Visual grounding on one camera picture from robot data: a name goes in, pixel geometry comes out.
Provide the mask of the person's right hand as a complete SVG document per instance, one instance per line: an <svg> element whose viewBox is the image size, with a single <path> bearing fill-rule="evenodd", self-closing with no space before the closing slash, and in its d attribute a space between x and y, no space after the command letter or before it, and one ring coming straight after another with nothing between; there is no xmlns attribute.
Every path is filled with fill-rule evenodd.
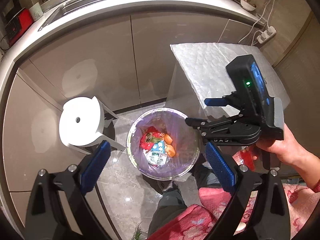
<svg viewBox="0 0 320 240"><path fill-rule="evenodd" d="M257 160L263 150L275 154L283 164L291 166L298 172L312 191L319 193L319 157L300 145L286 125L284 126L284 140L260 138L246 150L251 152L253 160Z"/></svg>

